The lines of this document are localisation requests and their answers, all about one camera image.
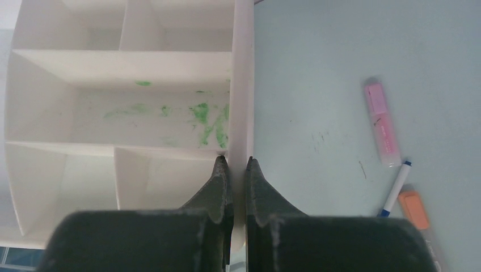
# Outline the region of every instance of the marker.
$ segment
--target marker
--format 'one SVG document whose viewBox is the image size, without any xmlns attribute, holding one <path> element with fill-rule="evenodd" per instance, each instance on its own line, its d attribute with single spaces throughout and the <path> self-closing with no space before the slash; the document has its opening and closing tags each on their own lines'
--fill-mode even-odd
<svg viewBox="0 0 481 272">
<path fill-rule="evenodd" d="M 428 214 L 426 213 L 419 193 L 414 190 L 402 192 L 398 199 L 404 215 L 423 235 L 437 271 L 448 272 L 448 265 L 445 262 L 441 248 L 434 239 Z"/>
<path fill-rule="evenodd" d="M 411 162 L 406 160 L 401 166 L 401 170 L 399 171 L 396 181 L 394 181 L 394 186 L 391 189 L 391 193 L 389 194 L 386 204 L 384 205 L 384 208 L 382 209 L 378 217 L 389 216 L 389 214 L 391 213 L 391 209 L 393 208 L 394 203 L 398 198 L 399 192 L 401 192 L 401 189 L 404 185 L 404 182 L 406 181 L 407 175 L 409 174 L 410 170 L 411 170 Z"/>
</svg>

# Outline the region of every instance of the scratch on table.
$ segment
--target scratch on table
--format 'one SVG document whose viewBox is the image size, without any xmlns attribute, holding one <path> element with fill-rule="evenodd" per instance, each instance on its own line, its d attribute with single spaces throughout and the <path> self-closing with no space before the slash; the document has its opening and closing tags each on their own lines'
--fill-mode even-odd
<svg viewBox="0 0 481 272">
<path fill-rule="evenodd" d="M 364 166 L 362 166 L 362 163 L 361 161 L 359 161 L 359 165 L 361 166 L 361 169 L 362 169 L 362 173 L 364 174 L 364 179 L 368 179 L 368 177 L 366 176 L 366 171 L 364 171 Z"/>
</svg>

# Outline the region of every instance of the pink highlighter cap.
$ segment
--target pink highlighter cap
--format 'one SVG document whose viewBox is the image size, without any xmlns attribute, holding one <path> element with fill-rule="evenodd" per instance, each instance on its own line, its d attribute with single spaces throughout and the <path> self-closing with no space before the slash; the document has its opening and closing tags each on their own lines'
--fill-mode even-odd
<svg viewBox="0 0 481 272">
<path fill-rule="evenodd" d="M 393 122 L 387 110 L 382 84 L 367 85 L 364 91 L 381 162 L 389 167 L 400 166 L 401 155 L 394 135 Z"/>
</svg>

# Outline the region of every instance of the table surface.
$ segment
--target table surface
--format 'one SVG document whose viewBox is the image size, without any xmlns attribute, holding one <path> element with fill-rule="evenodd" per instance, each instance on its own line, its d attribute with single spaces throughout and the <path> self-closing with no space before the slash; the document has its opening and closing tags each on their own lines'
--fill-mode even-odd
<svg viewBox="0 0 481 272">
<path fill-rule="evenodd" d="M 255 157 L 267 180 L 308 214 L 375 215 L 398 171 L 379 161 L 362 91 L 365 79 L 381 78 L 401 152 L 413 161 L 408 182 L 423 197 L 447 262 L 453 271 L 479 271 L 481 3 L 426 2 L 256 5 Z M 12 16 L 3 18 L 1 127 L 12 34 L 1 30 Z M 0 198 L 0 217 L 14 216 L 10 198 Z M 397 204 L 392 215 L 402 216 Z"/>
</svg>

